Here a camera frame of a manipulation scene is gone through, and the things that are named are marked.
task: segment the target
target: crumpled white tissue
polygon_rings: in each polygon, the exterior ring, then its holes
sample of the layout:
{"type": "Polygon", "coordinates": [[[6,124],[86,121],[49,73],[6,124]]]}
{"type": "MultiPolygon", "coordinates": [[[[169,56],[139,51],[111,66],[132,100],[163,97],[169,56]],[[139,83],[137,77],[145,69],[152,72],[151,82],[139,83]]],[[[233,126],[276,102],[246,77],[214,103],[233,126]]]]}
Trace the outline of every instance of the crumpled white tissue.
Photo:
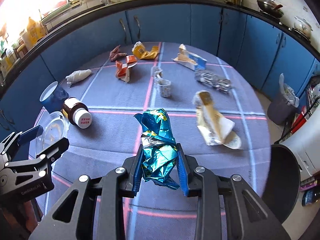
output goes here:
{"type": "Polygon", "coordinates": [[[90,69],[74,71],[70,75],[66,76],[67,85],[71,87],[72,84],[77,83],[81,80],[84,80],[85,78],[90,76],[91,73],[92,71],[90,69]]]}

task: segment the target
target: purple tablecloth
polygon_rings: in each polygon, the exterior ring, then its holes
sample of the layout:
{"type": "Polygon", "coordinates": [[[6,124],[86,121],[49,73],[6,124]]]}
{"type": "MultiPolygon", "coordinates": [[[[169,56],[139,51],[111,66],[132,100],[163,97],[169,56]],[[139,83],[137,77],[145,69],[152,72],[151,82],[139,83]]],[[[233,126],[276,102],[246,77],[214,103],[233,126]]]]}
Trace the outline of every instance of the purple tablecloth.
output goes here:
{"type": "MultiPolygon", "coordinates": [[[[174,63],[179,44],[145,43],[147,49],[159,45],[155,60],[138,61],[131,74],[130,83],[115,78],[115,63],[108,60],[109,52],[95,57],[80,69],[92,69],[87,79],[68,88],[70,96],[83,101],[92,113],[93,122],[87,129],[70,125],[70,147],[56,161],[52,178],[54,190],[37,198],[44,214],[80,175],[91,178],[106,175],[132,156],[140,144],[141,128],[133,117],[147,109],[164,108],[171,120],[172,132],[187,155],[194,156],[200,165],[215,174],[230,177],[240,174],[262,195],[268,176],[270,140],[267,119],[252,87],[230,65],[214,55],[187,46],[187,49],[207,59],[207,68],[230,79],[233,90],[224,94],[195,81],[194,72],[174,63]],[[172,81],[172,97],[162,98],[153,87],[150,69],[157,65],[163,69],[164,78],[172,81]],[[234,131],[242,140],[239,150],[225,146],[207,146],[196,126],[194,94],[209,90],[215,107],[235,122],[234,131]]],[[[132,45],[121,48],[131,53],[132,45]]],[[[42,124],[48,116],[44,109],[36,124],[42,124]]],[[[30,144],[30,158],[35,157],[35,144],[30,144]]],[[[176,168],[171,173],[179,181],[176,168]]],[[[221,200],[223,239],[226,238],[226,221],[221,200]]],[[[196,198],[185,198],[181,190],[159,187],[153,182],[142,182],[134,199],[124,199],[124,223],[126,239],[194,239],[196,227],[196,198]]]]}

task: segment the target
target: blue plastic cup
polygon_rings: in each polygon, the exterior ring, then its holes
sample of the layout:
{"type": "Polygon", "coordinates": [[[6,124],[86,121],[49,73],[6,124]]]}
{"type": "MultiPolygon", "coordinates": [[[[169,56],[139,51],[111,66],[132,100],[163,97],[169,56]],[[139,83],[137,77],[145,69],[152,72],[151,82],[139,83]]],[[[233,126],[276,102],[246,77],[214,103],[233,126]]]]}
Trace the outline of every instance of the blue plastic cup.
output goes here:
{"type": "Polygon", "coordinates": [[[40,103],[51,114],[55,111],[61,111],[63,102],[69,97],[68,92],[59,85],[58,81],[55,81],[42,92],[40,103]]]}

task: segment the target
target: white bottle cap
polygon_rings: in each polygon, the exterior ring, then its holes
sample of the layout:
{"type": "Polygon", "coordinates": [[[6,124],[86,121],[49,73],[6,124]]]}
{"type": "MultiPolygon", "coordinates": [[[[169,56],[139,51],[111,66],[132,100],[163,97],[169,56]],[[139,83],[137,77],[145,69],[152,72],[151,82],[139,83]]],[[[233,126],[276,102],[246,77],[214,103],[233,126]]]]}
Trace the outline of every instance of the white bottle cap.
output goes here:
{"type": "Polygon", "coordinates": [[[82,129],[87,128],[92,122],[91,114],[84,108],[79,108],[73,113],[73,121],[82,129]]]}

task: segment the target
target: crumpled teal wrapper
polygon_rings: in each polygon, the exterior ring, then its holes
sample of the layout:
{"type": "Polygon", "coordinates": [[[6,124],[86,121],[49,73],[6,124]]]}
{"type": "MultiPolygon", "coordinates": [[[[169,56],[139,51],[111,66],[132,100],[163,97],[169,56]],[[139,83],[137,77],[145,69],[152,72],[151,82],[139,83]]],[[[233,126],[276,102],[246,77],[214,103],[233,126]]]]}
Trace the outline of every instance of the crumpled teal wrapper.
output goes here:
{"type": "Polygon", "coordinates": [[[167,112],[161,108],[135,114],[134,117],[142,126],[144,180],[152,180],[156,185],[178,189],[179,185],[169,176],[176,165],[178,153],[167,112]]]}

